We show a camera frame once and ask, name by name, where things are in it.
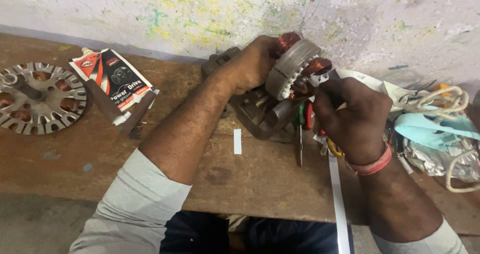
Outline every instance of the painted wall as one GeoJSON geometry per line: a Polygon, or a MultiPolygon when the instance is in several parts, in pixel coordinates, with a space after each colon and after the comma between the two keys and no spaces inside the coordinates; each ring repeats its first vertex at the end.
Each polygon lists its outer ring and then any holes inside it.
{"type": "Polygon", "coordinates": [[[0,0],[0,31],[161,59],[301,31],[335,66],[402,86],[480,85],[479,20],[480,0],[0,0]]]}

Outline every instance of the copper wire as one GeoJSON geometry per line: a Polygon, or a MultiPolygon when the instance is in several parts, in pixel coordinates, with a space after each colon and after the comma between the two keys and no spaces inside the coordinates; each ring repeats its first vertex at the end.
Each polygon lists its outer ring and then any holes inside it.
{"type": "Polygon", "coordinates": [[[50,80],[50,78],[52,77],[52,73],[47,73],[45,71],[33,71],[32,76],[35,80],[46,81],[50,80]]]}
{"type": "Polygon", "coordinates": [[[9,92],[0,92],[0,109],[12,105],[15,101],[14,96],[9,92]]]}
{"type": "Polygon", "coordinates": [[[57,85],[57,88],[60,89],[60,91],[62,92],[72,91],[72,88],[67,84],[64,79],[57,80],[55,85],[57,85]]]}
{"type": "Polygon", "coordinates": [[[310,77],[312,74],[313,75],[325,74],[331,69],[332,69],[332,61],[319,57],[310,61],[308,67],[303,69],[301,74],[303,76],[310,77]]]}
{"type": "Polygon", "coordinates": [[[284,54],[302,38],[296,32],[286,32],[278,38],[278,55],[284,54]]]}
{"type": "Polygon", "coordinates": [[[23,122],[30,122],[32,115],[27,110],[14,110],[10,113],[12,118],[20,119],[23,122]]]}
{"type": "Polygon", "coordinates": [[[65,97],[60,102],[60,108],[67,112],[75,112],[80,108],[80,100],[65,97]]]}

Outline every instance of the red thread bracelet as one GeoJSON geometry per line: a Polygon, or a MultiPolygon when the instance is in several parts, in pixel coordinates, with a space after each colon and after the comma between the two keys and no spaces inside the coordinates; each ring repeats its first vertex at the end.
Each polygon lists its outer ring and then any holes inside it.
{"type": "Polygon", "coordinates": [[[390,162],[390,159],[392,159],[392,150],[387,142],[385,142],[385,147],[385,152],[381,155],[381,157],[369,165],[354,165],[349,163],[347,159],[345,163],[358,175],[374,174],[383,169],[388,162],[390,162]]]}

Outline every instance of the dark pants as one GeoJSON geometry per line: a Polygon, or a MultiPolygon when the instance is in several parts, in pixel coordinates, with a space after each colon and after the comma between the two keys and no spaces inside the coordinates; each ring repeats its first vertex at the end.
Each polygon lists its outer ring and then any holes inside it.
{"type": "MultiPolygon", "coordinates": [[[[337,226],[300,220],[250,217],[245,244],[249,253],[337,254],[337,226]]],[[[215,214],[180,211],[166,223],[160,253],[229,253],[229,221],[215,214]]],[[[353,252],[351,227],[348,227],[353,252]]]]}

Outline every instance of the floor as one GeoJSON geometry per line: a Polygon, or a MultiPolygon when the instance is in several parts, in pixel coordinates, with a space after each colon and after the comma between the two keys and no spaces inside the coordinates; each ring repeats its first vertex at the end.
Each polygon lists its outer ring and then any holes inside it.
{"type": "MultiPolygon", "coordinates": [[[[0,194],[0,253],[64,254],[95,211],[95,202],[0,194]]],[[[369,229],[352,226],[356,254],[380,253],[369,229]]],[[[480,254],[480,237],[461,237],[470,254],[480,254]]]]}

